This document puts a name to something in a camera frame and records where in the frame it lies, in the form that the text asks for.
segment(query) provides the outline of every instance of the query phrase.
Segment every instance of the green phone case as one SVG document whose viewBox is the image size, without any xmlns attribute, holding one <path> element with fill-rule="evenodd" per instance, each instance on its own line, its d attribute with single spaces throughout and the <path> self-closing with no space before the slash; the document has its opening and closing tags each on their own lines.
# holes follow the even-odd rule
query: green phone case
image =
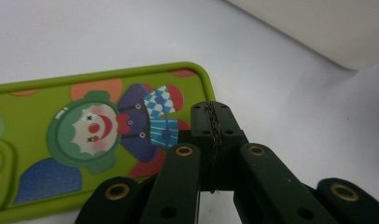
<svg viewBox="0 0 379 224">
<path fill-rule="evenodd" d="M 0 85 L 0 223 L 79 208 L 114 176 L 155 175 L 190 107 L 212 100 L 194 63 Z"/>
</svg>

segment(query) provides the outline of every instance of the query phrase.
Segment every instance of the checkered pattern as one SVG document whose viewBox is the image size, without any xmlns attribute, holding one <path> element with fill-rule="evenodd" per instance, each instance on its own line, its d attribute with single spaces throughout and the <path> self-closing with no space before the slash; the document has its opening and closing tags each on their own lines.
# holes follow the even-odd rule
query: checkered pattern
<svg viewBox="0 0 379 224">
<path fill-rule="evenodd" d="M 175 112 L 172 98 L 166 86 L 156 89 L 143 99 L 151 118 L 158 118 L 161 115 Z"/>
</svg>

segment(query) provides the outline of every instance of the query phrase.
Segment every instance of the orange dot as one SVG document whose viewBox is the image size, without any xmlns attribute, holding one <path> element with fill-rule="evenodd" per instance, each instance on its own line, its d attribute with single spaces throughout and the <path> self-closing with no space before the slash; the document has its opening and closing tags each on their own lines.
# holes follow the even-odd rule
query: orange dot
<svg viewBox="0 0 379 224">
<path fill-rule="evenodd" d="M 192 76 L 196 75 L 196 73 L 190 69 L 181 69 L 181 70 L 170 71 L 170 74 L 177 76 L 177 77 L 192 77 Z"/>
<path fill-rule="evenodd" d="M 110 101 L 116 103 L 121 96 L 122 81 L 119 78 L 114 78 L 74 84 L 71 87 L 71 99 L 73 101 L 80 100 L 89 91 L 107 91 L 110 94 Z"/>
<path fill-rule="evenodd" d="M 31 95 L 38 93 L 40 90 L 29 90 L 29 91 L 14 91 L 11 92 L 11 95 L 16 95 L 16 96 L 25 96 L 25 95 Z"/>
</svg>

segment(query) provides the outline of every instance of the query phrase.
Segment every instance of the white table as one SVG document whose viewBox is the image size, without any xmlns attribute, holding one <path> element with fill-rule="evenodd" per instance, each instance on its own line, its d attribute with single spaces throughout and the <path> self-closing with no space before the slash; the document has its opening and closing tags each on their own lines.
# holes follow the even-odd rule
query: white table
<svg viewBox="0 0 379 224">
<path fill-rule="evenodd" d="M 224 1 L 0 1 L 0 84 L 181 61 L 303 183 L 379 200 L 379 64 L 345 70 Z M 232 194 L 203 193 L 200 223 L 240 223 Z"/>
</svg>

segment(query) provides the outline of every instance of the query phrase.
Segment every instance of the clown face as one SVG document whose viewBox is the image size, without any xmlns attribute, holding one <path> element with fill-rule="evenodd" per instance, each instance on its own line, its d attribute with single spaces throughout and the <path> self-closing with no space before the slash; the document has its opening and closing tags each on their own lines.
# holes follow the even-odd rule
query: clown face
<svg viewBox="0 0 379 224">
<path fill-rule="evenodd" d="M 117 139 L 116 113 L 109 105 L 92 105 L 82 109 L 82 116 L 73 124 L 76 134 L 72 140 L 81 152 L 92 156 L 108 151 Z"/>
</svg>

